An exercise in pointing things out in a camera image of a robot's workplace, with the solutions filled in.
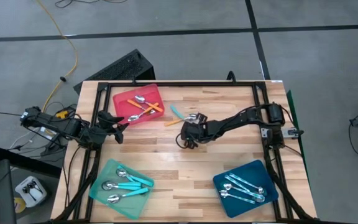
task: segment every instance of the metal bracket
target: metal bracket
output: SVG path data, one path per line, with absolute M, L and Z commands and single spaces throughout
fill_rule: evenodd
M 260 133 L 262 135 L 262 138 L 267 138 L 267 131 L 269 131 L 268 128 L 261 128 Z M 290 138 L 290 139 L 297 139 L 301 134 L 303 134 L 303 131 L 297 130 L 297 128 L 282 128 L 281 132 L 283 133 L 283 138 Z

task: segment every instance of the spoon with orange handle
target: spoon with orange handle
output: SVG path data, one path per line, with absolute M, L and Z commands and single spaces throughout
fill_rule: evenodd
M 174 121 L 170 121 L 170 122 L 167 122 L 164 124 L 165 127 L 167 126 L 171 126 L 171 125 L 174 125 L 174 124 L 177 124 L 179 122 L 182 122 L 182 121 L 189 121 L 189 122 L 192 122 L 192 121 L 195 121 L 197 119 L 197 114 L 189 114 L 189 116 L 185 119 L 177 119 L 177 120 L 174 120 Z
M 140 108 L 140 109 L 144 110 L 144 111 L 152 108 L 152 107 L 149 107 L 149 108 L 145 109 L 143 106 L 141 106 L 140 104 L 136 103 L 133 100 L 127 100 L 127 102 L 132 104 L 132 105 L 134 105 L 134 106 L 136 106 L 137 108 Z M 154 113 L 155 113 L 155 110 L 150 110 L 150 114 L 154 114 Z

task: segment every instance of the orange handle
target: orange handle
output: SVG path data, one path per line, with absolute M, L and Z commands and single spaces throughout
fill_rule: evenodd
M 183 121 L 182 119 L 178 119 L 178 120 L 174 120 L 174 121 L 170 121 L 168 123 L 165 123 L 164 126 L 167 127 L 167 126 L 171 126 L 173 124 L 177 124 L 179 123 L 180 121 Z
M 136 106 L 136 107 L 142 109 L 142 106 L 139 105 L 138 103 L 136 103 L 135 101 L 133 101 L 133 100 L 127 100 L 127 101 L 128 101 L 128 103 L 130 103 L 130 104 L 132 104 L 132 105 L 134 105 L 134 106 Z
M 147 103 L 147 105 L 151 106 L 152 108 L 156 109 L 156 110 L 159 111 L 159 112 L 162 112 L 162 109 L 159 108 L 158 106 L 155 106 L 155 105 L 153 105 L 153 104 L 151 104 L 151 103 Z

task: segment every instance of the blue tray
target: blue tray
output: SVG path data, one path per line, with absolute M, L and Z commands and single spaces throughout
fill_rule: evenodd
M 244 180 L 256 185 L 261 186 L 265 189 L 267 192 L 267 195 L 265 196 L 265 201 L 262 203 L 256 202 L 255 204 L 251 204 L 248 202 L 244 202 L 242 200 L 233 198 L 233 197 L 226 197 L 222 198 L 219 194 L 220 190 L 224 190 L 223 183 L 229 182 L 224 178 L 225 175 L 229 175 L 229 173 L 233 173 Z M 257 208 L 261 205 L 264 205 L 266 203 L 269 203 L 271 201 L 278 199 L 278 193 L 274 187 L 274 184 L 272 180 L 269 177 L 269 174 L 266 171 L 266 168 L 262 164 L 260 160 L 256 160 L 253 162 L 250 162 L 248 164 L 245 164 L 243 166 L 237 167 L 233 170 L 229 170 L 227 172 L 224 172 L 222 174 L 218 174 L 214 176 L 213 182 L 215 185 L 215 189 L 218 191 L 219 198 L 221 199 L 221 203 L 223 206 L 224 211 L 226 212 L 226 215 L 230 218 L 234 218 L 240 214 L 243 214 L 244 212 L 247 212 L 251 209 Z M 256 189 L 252 188 L 251 186 L 248 186 L 246 184 L 243 184 L 245 187 L 247 187 L 251 191 L 257 191 Z M 229 193 L 232 195 L 240 196 L 243 198 L 247 198 L 252 200 L 250 195 L 244 194 L 242 192 L 239 192 L 238 190 L 229 190 Z

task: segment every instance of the teal tray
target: teal tray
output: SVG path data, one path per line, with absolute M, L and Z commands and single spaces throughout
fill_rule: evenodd
M 146 186 L 142 184 L 143 187 L 149 188 L 149 191 L 140 194 L 140 195 L 134 195 L 130 197 L 124 197 L 120 199 L 117 203 L 110 203 L 107 201 L 107 198 L 110 195 L 113 194 L 119 194 L 124 195 L 126 193 L 131 192 L 131 190 L 123 190 L 123 189 L 112 189 L 110 191 L 103 190 L 102 189 L 102 183 L 107 180 L 112 180 L 115 183 L 123 183 L 123 182 L 129 182 L 129 180 L 125 177 L 119 177 L 116 174 L 116 170 L 118 166 L 123 167 L 128 174 L 133 175 L 135 177 L 139 177 L 144 180 L 148 180 L 153 183 L 154 180 L 150 177 L 147 177 L 146 175 L 141 174 L 140 172 L 134 171 L 131 168 L 125 166 L 124 164 L 119 163 L 118 161 L 115 161 L 114 159 L 110 159 L 107 161 L 106 165 L 104 165 L 103 170 L 98 175 L 98 178 L 94 182 L 94 184 L 91 187 L 91 190 L 89 191 L 89 196 L 107 206 L 114 209 L 115 211 L 125 215 L 128 218 L 131 219 L 138 219 L 140 214 L 143 211 L 143 208 L 147 202 L 147 199 L 149 199 L 151 191 L 153 191 L 153 187 Z

